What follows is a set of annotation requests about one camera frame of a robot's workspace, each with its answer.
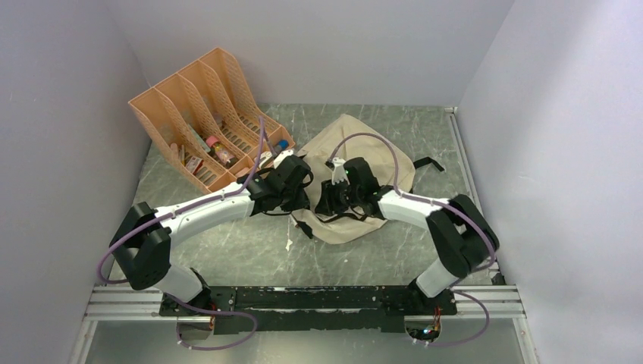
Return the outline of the beige canvas backpack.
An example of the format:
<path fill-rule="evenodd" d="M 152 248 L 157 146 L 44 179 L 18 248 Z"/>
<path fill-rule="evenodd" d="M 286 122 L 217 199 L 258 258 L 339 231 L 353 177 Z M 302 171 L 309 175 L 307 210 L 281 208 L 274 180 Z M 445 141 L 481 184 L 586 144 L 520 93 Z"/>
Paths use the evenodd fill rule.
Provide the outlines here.
<path fill-rule="evenodd" d="M 305 161 L 313 173 L 313 181 L 305 188 L 310 208 L 292 213 L 293 223 L 309 238 L 316 237 L 329 244 L 348 243 L 384 226 L 385 221 L 377 218 L 361 220 L 358 216 L 331 217 L 314 213 L 320 202 L 322 182 L 331 178 L 331 170 L 325 162 L 334 157 L 348 161 L 363 157 L 368 162 L 380 184 L 391 184 L 394 180 L 394 160 L 396 154 L 399 171 L 397 186 L 404 192 L 412 191 L 416 170 L 433 164 L 438 171 L 444 167 L 436 160 L 426 156 L 413 161 L 396 146 L 389 149 L 378 138 L 380 133 L 350 115 L 341 115 L 317 136 L 301 147 L 296 153 Z"/>

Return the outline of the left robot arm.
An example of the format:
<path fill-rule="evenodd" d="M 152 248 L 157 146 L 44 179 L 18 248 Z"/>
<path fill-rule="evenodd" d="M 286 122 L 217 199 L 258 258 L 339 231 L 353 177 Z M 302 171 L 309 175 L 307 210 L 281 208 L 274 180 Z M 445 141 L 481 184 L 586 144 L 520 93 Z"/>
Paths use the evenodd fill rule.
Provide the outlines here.
<path fill-rule="evenodd" d="M 312 169 L 290 155 L 265 174 L 248 174 L 197 199 L 153 209 L 146 202 L 130 208 L 117 229 L 109 252 L 133 290 L 154 287 L 179 300 L 191 315 L 204 313 L 211 290 L 192 268 L 172 261 L 179 243 L 220 224 L 281 209 L 309 207 L 305 187 Z"/>

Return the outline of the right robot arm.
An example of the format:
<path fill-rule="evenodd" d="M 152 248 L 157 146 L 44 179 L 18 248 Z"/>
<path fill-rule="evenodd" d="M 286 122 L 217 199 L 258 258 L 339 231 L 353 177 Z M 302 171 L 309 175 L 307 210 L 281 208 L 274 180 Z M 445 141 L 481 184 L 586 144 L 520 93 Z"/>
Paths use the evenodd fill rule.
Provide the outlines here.
<path fill-rule="evenodd" d="M 410 283 L 409 304 L 415 312 L 429 313 L 438 304 L 438 294 L 495 256 L 499 241 L 468 196 L 429 199 L 398 193 L 391 185 L 379 184 L 362 157 L 333 158 L 326 165 L 331 178 L 321 183 L 316 214 L 329 221 L 341 217 L 401 221 L 430 233 L 438 257 Z"/>

